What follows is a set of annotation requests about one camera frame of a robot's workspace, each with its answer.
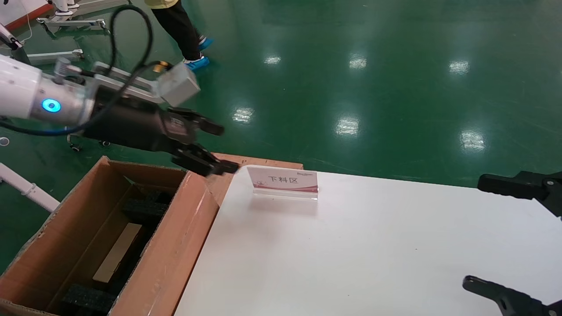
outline white tabletop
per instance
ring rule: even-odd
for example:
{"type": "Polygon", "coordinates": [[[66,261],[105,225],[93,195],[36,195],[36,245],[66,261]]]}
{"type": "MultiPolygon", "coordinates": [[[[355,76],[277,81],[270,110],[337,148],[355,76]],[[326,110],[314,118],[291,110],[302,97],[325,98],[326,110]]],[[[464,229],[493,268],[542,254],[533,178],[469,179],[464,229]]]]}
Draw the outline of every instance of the white tabletop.
{"type": "Polygon", "coordinates": [[[318,201],[235,176],[175,316],[499,316],[487,279],[562,299],[562,223],[537,201],[318,173],[318,201]]]}

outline printed sign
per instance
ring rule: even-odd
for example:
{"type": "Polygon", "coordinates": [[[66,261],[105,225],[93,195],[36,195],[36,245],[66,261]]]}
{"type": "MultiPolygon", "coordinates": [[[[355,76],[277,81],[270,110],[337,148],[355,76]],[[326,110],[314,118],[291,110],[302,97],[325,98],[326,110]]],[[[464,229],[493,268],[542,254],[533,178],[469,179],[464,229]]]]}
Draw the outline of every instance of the printed sign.
{"type": "Polygon", "coordinates": [[[318,193],[316,171],[248,167],[254,188],[318,193]]]}

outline black pants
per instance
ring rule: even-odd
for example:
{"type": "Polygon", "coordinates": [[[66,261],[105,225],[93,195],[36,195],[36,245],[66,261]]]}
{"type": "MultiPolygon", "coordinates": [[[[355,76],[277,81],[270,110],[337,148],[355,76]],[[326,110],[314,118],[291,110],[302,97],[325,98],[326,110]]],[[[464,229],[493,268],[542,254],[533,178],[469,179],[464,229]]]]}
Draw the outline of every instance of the black pants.
{"type": "Polygon", "coordinates": [[[183,57],[187,60],[198,60],[201,57],[199,52],[199,32],[187,16],[182,7],[181,0],[166,9],[152,9],[158,23],[164,30],[178,43],[183,57]]]}

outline cardboard box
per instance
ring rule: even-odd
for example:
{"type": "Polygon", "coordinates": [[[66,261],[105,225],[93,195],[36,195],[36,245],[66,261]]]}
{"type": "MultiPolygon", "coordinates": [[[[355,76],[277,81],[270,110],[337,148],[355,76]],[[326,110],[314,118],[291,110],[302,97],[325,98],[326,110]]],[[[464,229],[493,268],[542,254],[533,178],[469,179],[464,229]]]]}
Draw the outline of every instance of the cardboard box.
{"type": "MultiPolygon", "coordinates": [[[[242,165],[302,169],[301,164],[218,156],[242,165]]],[[[159,189],[175,196],[110,315],[173,315],[231,180],[231,175],[206,179],[102,157],[0,277],[0,312],[54,315],[71,284],[93,287],[92,277],[129,223],[120,211],[125,201],[159,189]]]]}

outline green floor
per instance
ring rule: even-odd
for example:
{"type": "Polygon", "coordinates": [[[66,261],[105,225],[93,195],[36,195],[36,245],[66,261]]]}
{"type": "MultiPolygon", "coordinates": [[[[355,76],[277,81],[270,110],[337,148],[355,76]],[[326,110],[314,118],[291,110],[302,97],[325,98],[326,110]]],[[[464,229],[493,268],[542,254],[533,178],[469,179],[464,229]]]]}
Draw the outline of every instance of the green floor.
{"type": "MultiPolygon", "coordinates": [[[[183,3],[216,40],[205,52],[211,65],[197,74],[202,91],[186,102],[225,125],[222,137],[201,135],[212,151],[466,187],[483,173],[561,168],[558,0],[183,3]]],[[[142,0],[135,4],[146,9],[142,0]]],[[[130,70],[146,36],[133,13],[124,16],[118,66],[130,70]]],[[[151,59],[178,62],[175,43],[154,23],[151,59]]],[[[26,47],[81,48],[83,66],[109,60],[108,37],[88,32],[52,40],[34,25],[26,47]]],[[[172,165],[167,154],[95,141],[82,141],[76,154],[62,137],[1,136],[11,143],[0,147],[0,162],[58,199],[101,155],[172,165]]],[[[0,186],[0,270],[47,215],[0,186]]]]}

